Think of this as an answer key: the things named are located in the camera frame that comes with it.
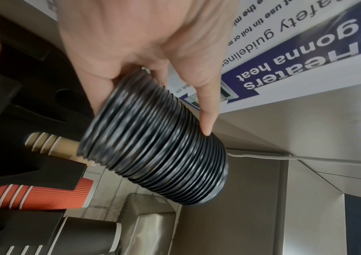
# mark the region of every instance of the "hand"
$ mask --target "hand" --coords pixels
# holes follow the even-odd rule
[[[113,79],[143,66],[165,86],[171,62],[196,88],[201,130],[210,135],[237,6],[237,0],[58,0],[58,20],[94,112]]]

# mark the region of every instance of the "finger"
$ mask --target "finger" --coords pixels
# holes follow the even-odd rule
[[[168,64],[164,65],[161,69],[150,70],[151,76],[165,88],[168,86]]]
[[[96,114],[112,93],[113,82],[108,78],[96,76],[81,68],[74,67],[74,69],[88,97],[91,108]]]
[[[195,87],[200,109],[200,129],[206,136],[213,130],[215,120],[220,113],[221,74],[203,86]]]

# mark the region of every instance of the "vent grille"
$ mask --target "vent grille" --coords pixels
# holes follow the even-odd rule
[[[127,201],[124,203],[124,205],[123,205],[123,207],[122,207],[122,210],[120,211],[120,214],[119,214],[117,223],[121,223],[121,222],[122,222],[123,215],[125,214],[126,209],[127,209]]]

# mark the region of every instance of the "gray cable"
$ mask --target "gray cable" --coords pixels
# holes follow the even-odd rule
[[[231,157],[236,158],[261,158],[261,159],[273,159],[273,160],[311,160],[311,161],[322,161],[322,162],[332,162],[332,163],[341,163],[347,165],[357,165],[361,166],[361,160],[345,160],[345,159],[331,159],[331,158],[313,158],[313,157],[303,157],[303,156],[262,156],[262,155],[252,155],[252,154],[231,154],[228,153]]]

